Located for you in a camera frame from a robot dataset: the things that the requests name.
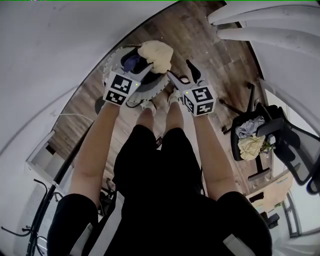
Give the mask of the person's leg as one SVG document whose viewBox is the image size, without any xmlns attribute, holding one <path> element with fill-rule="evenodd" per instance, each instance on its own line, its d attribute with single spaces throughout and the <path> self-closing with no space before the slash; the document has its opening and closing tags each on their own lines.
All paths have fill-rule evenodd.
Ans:
<svg viewBox="0 0 320 256">
<path fill-rule="evenodd" d="M 139 115 L 136 126 L 144 126 L 148 128 L 151 132 L 154 132 L 154 116 L 151 108 L 144 108 Z"/>
<path fill-rule="evenodd" d="M 184 129 L 183 114 L 177 101 L 173 101 L 169 105 L 169 110 L 165 120 L 165 132 L 175 128 Z"/>
</svg>

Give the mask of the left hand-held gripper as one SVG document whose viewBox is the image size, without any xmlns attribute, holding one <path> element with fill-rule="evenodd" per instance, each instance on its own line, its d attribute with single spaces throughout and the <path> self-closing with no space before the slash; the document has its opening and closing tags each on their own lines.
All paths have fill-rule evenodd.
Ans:
<svg viewBox="0 0 320 256">
<path fill-rule="evenodd" d="M 148 66 L 136 75 L 137 81 L 124 74 L 111 71 L 108 78 L 104 81 L 105 90 L 102 99 L 117 106 L 124 105 L 141 85 L 140 82 L 143 81 L 152 68 L 153 64 L 149 63 Z"/>
</svg>

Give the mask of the white bar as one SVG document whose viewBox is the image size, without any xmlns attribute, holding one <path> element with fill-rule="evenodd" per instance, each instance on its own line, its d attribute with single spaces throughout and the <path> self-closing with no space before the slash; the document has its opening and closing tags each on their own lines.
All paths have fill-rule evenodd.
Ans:
<svg viewBox="0 0 320 256">
<path fill-rule="evenodd" d="M 254 20 L 320 21 L 316 1 L 231 1 L 207 16 L 212 25 Z"/>
<path fill-rule="evenodd" d="M 248 41 L 300 52 L 320 60 L 320 36 L 283 28 L 242 27 L 217 31 L 223 40 Z"/>
</svg>

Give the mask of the white laundry basket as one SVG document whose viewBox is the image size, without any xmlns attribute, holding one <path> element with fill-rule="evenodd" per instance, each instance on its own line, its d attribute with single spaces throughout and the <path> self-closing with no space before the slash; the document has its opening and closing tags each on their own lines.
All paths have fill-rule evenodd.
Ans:
<svg viewBox="0 0 320 256">
<path fill-rule="evenodd" d="M 111 71 L 117 72 L 126 77 L 132 78 L 137 81 L 137 74 L 142 71 L 145 67 L 148 66 L 146 59 L 141 57 L 140 61 L 136 64 L 135 68 L 132 71 L 124 71 L 124 62 L 129 57 L 138 54 L 138 45 L 128 45 L 124 47 L 119 47 L 116 49 L 107 59 L 104 69 L 103 69 L 103 78 L 102 84 L 105 89 L 105 80 L 109 77 Z M 139 106 L 142 102 L 151 100 L 162 92 L 167 84 L 169 79 L 166 74 L 153 73 L 150 72 L 145 76 L 140 86 L 137 90 L 131 95 L 128 101 L 124 104 L 128 106 L 131 104 L 132 108 Z"/>
</svg>

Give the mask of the person's right forearm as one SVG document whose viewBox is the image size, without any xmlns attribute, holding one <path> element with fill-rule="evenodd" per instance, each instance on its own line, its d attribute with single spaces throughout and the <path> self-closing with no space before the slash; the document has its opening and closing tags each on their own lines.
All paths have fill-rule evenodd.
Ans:
<svg viewBox="0 0 320 256">
<path fill-rule="evenodd" d="M 234 173 L 208 117 L 196 116 L 193 123 L 207 195 L 217 201 L 237 191 Z"/>
</svg>

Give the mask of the grey-blue garment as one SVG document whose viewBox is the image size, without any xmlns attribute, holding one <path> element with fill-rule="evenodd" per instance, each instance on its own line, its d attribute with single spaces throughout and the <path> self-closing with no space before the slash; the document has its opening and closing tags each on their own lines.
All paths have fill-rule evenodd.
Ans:
<svg viewBox="0 0 320 256">
<path fill-rule="evenodd" d="M 249 119 L 240 126 L 235 128 L 235 133 L 239 139 L 243 139 L 256 134 L 259 126 L 265 123 L 265 119 L 262 116 L 258 116 L 254 119 Z"/>
</svg>

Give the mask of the person's black clothing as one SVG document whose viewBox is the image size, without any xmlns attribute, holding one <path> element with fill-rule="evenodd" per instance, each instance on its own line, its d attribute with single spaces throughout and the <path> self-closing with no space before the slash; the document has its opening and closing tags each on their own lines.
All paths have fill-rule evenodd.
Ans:
<svg viewBox="0 0 320 256">
<path fill-rule="evenodd" d="M 272 256 L 269 228 L 244 195 L 201 194 L 200 167 L 180 128 L 168 131 L 158 150 L 153 132 L 136 125 L 117 155 L 113 181 L 124 202 L 102 256 L 235 256 L 224 244 L 230 235 L 255 256 Z"/>
</svg>

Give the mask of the black coat rack stand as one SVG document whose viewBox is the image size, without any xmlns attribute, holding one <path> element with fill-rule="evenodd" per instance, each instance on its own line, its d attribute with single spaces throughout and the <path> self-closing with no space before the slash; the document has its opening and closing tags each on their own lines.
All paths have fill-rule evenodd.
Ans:
<svg viewBox="0 0 320 256">
<path fill-rule="evenodd" d="M 77 156 L 81 145 L 83 144 L 85 137 L 87 136 L 90 128 L 92 127 L 93 123 L 95 121 L 92 120 L 91 124 L 89 125 L 89 127 L 87 128 L 87 130 L 83 133 L 83 135 L 80 137 L 79 141 L 76 143 L 76 145 L 74 146 L 74 148 L 72 149 L 72 151 L 70 152 L 70 154 L 68 155 L 68 157 L 66 158 L 66 160 L 64 161 L 64 163 L 62 164 L 62 166 L 60 167 L 60 169 L 58 170 L 57 174 L 55 175 L 53 181 L 51 182 L 51 187 L 48 188 L 44 182 L 38 180 L 38 179 L 34 179 L 33 181 L 41 184 L 44 186 L 45 188 L 45 193 L 40 201 L 40 204 L 35 212 L 34 218 L 32 220 L 31 226 L 27 226 L 25 228 L 22 228 L 21 231 L 23 232 L 22 234 L 20 233 L 16 233 L 13 232 L 3 226 L 0 226 L 0 230 L 7 232 L 9 234 L 12 234 L 16 237 L 27 237 L 30 236 L 29 238 L 29 242 L 28 242 L 28 247 L 26 250 L 26 254 L 25 256 L 34 256 L 35 255 L 35 249 L 38 250 L 40 256 L 43 256 L 43 253 L 41 251 L 41 249 L 38 246 L 38 233 L 41 227 L 41 224 L 43 222 L 43 219 L 45 217 L 45 214 L 47 212 L 47 209 L 49 207 L 49 204 L 52 200 L 52 198 L 57 195 L 60 194 L 59 192 L 56 191 L 57 187 L 60 185 L 62 179 L 64 178 L 65 174 L 67 173 L 68 168 L 71 166 L 71 163 L 73 162 L 73 160 L 75 159 L 75 157 Z"/>
</svg>

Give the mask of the cream yellow garment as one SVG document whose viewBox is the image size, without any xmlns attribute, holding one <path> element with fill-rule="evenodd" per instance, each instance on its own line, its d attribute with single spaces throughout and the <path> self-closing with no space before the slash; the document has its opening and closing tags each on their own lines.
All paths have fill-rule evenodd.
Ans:
<svg viewBox="0 0 320 256">
<path fill-rule="evenodd" d="M 154 74 L 165 74 L 172 67 L 174 49 L 162 41 L 146 41 L 140 45 L 137 52 L 148 64 L 153 63 L 151 72 Z"/>
</svg>

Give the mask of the person's right leg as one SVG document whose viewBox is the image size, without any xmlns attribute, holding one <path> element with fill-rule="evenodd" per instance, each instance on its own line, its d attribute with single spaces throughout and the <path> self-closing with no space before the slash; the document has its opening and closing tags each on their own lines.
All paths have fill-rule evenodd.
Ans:
<svg viewBox="0 0 320 256">
<path fill-rule="evenodd" d="M 165 132 L 175 128 L 184 129 L 183 114 L 177 101 L 173 101 L 169 105 L 169 110 L 165 120 Z"/>
</svg>

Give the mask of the black mesh office chair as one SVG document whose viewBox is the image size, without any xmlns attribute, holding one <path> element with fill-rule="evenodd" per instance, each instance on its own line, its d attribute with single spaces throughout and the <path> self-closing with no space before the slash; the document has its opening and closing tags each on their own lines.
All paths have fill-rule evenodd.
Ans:
<svg viewBox="0 0 320 256">
<path fill-rule="evenodd" d="M 257 138 L 274 136 L 273 152 L 291 172 L 295 181 L 300 186 L 306 185 L 309 194 L 320 194 L 320 137 L 290 123 L 282 107 L 266 106 L 260 102 L 254 104 L 256 87 L 248 83 L 247 88 L 251 92 L 246 111 L 227 104 L 223 99 L 219 100 L 222 105 L 237 113 L 231 127 L 223 126 L 221 129 L 225 135 L 230 133 L 234 160 L 239 162 L 245 159 L 238 146 L 240 137 L 236 129 L 247 121 L 262 117 L 264 123 L 253 131 L 253 135 Z"/>
</svg>

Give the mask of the lavender blue garment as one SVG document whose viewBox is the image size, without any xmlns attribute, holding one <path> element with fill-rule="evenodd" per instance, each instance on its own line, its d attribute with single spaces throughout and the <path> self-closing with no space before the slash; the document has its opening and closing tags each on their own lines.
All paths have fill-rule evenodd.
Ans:
<svg viewBox="0 0 320 256">
<path fill-rule="evenodd" d="M 125 60 L 123 64 L 123 70 L 125 72 L 133 71 L 137 63 L 140 61 L 140 59 L 141 59 L 141 56 L 138 54 L 130 56 L 127 60 Z"/>
</svg>

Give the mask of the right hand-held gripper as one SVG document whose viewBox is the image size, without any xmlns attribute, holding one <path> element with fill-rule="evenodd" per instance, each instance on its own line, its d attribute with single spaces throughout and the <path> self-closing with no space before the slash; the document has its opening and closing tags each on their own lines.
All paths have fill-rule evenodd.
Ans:
<svg viewBox="0 0 320 256">
<path fill-rule="evenodd" d="M 204 71 L 194 61 L 186 60 L 186 64 L 191 71 L 192 79 L 195 82 L 183 82 L 172 71 L 167 71 L 169 81 L 182 91 L 182 103 L 194 116 L 203 116 L 214 111 L 216 104 L 216 93 L 209 85 Z"/>
</svg>

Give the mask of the person's right white shoe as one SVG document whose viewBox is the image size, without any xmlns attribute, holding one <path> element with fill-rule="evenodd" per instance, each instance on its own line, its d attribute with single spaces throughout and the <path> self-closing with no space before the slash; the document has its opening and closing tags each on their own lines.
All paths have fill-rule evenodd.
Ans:
<svg viewBox="0 0 320 256">
<path fill-rule="evenodd" d="M 168 97 L 168 100 L 167 100 L 168 105 L 170 106 L 172 103 L 178 103 L 180 97 L 181 97 L 180 91 L 174 88 L 172 93 Z"/>
</svg>

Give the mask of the person's left forearm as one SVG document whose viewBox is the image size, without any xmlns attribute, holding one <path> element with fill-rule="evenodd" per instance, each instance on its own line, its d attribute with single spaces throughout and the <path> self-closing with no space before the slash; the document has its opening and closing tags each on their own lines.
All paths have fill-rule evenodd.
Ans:
<svg viewBox="0 0 320 256">
<path fill-rule="evenodd" d="M 78 153 L 68 192 L 98 204 L 112 133 L 120 107 L 105 103 L 89 129 Z"/>
</svg>

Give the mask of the person's left leg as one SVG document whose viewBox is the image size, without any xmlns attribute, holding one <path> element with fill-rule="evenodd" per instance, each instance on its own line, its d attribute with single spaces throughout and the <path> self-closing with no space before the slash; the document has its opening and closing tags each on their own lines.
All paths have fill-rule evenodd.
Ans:
<svg viewBox="0 0 320 256">
<path fill-rule="evenodd" d="M 139 115 L 136 126 L 144 126 L 148 128 L 151 132 L 154 132 L 154 116 L 151 108 L 144 108 Z"/>
</svg>

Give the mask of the pale cream floral clothes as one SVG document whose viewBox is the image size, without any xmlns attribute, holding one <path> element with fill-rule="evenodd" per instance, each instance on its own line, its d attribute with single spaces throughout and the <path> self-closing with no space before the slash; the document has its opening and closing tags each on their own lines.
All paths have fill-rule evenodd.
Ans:
<svg viewBox="0 0 320 256">
<path fill-rule="evenodd" d="M 260 153 L 268 154 L 276 148 L 275 143 L 271 144 L 266 140 L 264 135 L 260 137 L 247 136 L 245 138 L 240 138 L 237 146 L 240 150 L 240 157 L 245 161 L 254 160 Z"/>
</svg>

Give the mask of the grey chest harness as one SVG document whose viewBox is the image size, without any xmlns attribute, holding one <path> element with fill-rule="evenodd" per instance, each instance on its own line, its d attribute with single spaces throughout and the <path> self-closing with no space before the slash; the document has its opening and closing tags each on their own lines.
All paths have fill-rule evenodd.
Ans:
<svg viewBox="0 0 320 256">
<path fill-rule="evenodd" d="M 99 237 L 95 241 L 88 256 L 103 256 L 109 247 L 122 219 L 122 208 L 125 198 L 116 192 L 115 208 L 106 221 Z M 83 249 L 92 233 L 93 226 L 89 223 L 73 245 L 69 256 L 82 256 Z M 238 237 L 230 234 L 223 240 L 223 244 L 234 256 L 256 256 L 255 253 Z"/>
</svg>

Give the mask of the person's left white shoe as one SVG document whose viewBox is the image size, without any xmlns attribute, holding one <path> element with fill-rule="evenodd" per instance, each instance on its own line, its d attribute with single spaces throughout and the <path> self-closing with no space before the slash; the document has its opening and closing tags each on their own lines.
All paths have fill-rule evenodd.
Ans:
<svg viewBox="0 0 320 256">
<path fill-rule="evenodd" d="M 154 116 L 156 114 L 157 108 L 155 104 L 151 100 L 143 101 L 140 106 L 142 107 L 142 110 L 150 109 L 152 111 L 152 115 Z"/>
</svg>

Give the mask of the light wooden board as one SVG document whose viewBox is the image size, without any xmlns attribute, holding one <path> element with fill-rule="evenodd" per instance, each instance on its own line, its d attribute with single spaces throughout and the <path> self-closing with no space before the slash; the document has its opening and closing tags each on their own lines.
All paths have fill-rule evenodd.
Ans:
<svg viewBox="0 0 320 256">
<path fill-rule="evenodd" d="M 285 200 L 286 195 L 293 184 L 293 176 L 290 172 L 283 172 L 274 180 L 268 181 L 263 187 L 257 188 L 246 198 L 254 203 L 256 201 L 265 201 L 273 205 Z"/>
</svg>

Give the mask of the person's white shoe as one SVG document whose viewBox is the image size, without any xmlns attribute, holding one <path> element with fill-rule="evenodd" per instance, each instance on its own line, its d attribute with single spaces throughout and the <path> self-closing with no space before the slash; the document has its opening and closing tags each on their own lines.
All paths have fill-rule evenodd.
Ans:
<svg viewBox="0 0 320 256">
<path fill-rule="evenodd" d="M 170 106 L 172 103 L 178 103 L 180 97 L 181 97 L 180 91 L 174 88 L 172 93 L 168 97 L 168 100 L 167 100 L 168 105 Z"/>
<path fill-rule="evenodd" d="M 157 108 L 155 104 L 151 100 L 143 101 L 140 106 L 142 107 L 142 110 L 150 109 L 152 111 L 152 115 L 154 116 L 156 114 Z"/>
</svg>

